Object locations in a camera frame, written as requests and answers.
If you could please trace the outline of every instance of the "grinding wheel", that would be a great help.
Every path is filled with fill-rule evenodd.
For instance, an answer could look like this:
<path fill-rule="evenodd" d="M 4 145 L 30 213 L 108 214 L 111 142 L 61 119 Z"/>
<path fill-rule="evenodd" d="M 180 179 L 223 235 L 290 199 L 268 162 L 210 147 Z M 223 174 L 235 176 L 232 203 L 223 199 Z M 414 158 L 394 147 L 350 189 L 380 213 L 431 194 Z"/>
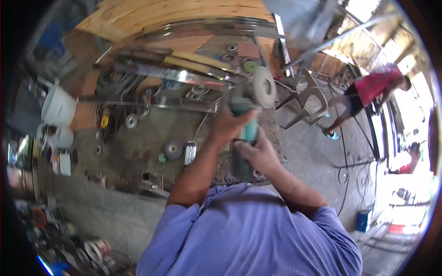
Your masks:
<path fill-rule="evenodd" d="M 176 160 L 183 155 L 184 144 L 179 140 L 172 140 L 164 147 L 164 153 L 168 160 Z"/>
<path fill-rule="evenodd" d="M 259 66 L 253 74 L 255 99 L 263 108 L 271 108 L 276 99 L 276 86 L 272 73 Z"/>
<path fill-rule="evenodd" d="M 246 61 L 243 64 L 244 70 L 246 70 L 247 73 L 251 73 L 251 74 L 255 73 L 255 71 L 258 67 L 259 67 L 258 64 L 254 61 L 251 61 L 251 60 Z"/>

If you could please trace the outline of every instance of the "flap disc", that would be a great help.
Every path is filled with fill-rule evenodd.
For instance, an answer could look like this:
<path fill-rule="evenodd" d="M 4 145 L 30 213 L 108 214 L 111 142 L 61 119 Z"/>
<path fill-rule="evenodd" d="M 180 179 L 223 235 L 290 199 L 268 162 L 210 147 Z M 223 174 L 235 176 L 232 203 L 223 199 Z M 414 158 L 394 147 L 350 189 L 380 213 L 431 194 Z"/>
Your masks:
<path fill-rule="evenodd" d="M 276 86 L 272 73 L 259 66 L 253 74 L 255 99 L 263 108 L 271 108 L 276 99 Z"/>

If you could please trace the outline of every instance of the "blue shirt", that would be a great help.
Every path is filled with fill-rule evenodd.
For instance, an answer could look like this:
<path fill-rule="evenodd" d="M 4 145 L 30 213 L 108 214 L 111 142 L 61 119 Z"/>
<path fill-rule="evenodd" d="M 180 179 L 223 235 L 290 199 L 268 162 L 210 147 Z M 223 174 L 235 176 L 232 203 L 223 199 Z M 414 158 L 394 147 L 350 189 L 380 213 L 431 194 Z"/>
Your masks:
<path fill-rule="evenodd" d="M 138 276 L 361 273 L 360 250 L 334 209 L 310 220 L 249 183 L 209 189 L 201 209 L 169 205 L 137 266 Z"/>

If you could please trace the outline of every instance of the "person in red shirt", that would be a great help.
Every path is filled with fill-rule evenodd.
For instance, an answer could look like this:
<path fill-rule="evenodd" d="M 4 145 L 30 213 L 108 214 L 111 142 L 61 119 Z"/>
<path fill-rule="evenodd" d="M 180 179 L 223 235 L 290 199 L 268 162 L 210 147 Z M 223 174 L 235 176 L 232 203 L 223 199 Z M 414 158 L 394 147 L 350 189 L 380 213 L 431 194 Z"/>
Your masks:
<path fill-rule="evenodd" d="M 410 79 L 404 76 L 395 64 L 388 64 L 378 68 L 370 75 L 356 80 L 344 92 L 344 95 L 332 98 L 328 102 L 329 108 L 337 103 L 342 103 L 346 108 L 344 113 L 331 126 L 324 129 L 324 134 L 333 140 L 337 140 L 338 134 L 334 129 L 341 126 L 351 117 L 355 117 L 364 107 L 368 107 L 375 98 L 382 95 L 379 105 L 382 106 L 390 99 L 395 89 L 399 88 L 408 91 L 411 85 Z"/>

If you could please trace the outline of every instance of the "black shorts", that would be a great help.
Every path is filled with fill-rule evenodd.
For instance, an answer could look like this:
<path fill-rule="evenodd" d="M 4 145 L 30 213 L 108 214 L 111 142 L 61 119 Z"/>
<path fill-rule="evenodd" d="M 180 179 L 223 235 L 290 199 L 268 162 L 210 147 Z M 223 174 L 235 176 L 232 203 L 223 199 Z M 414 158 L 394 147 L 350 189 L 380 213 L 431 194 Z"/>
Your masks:
<path fill-rule="evenodd" d="M 361 112 L 362 109 L 364 109 L 364 105 L 361 102 L 361 98 L 359 97 L 358 91 L 356 90 L 356 86 L 354 84 L 345 90 L 344 96 L 348 100 L 344 102 L 346 111 L 349 112 L 352 117 L 355 117 L 359 112 Z"/>

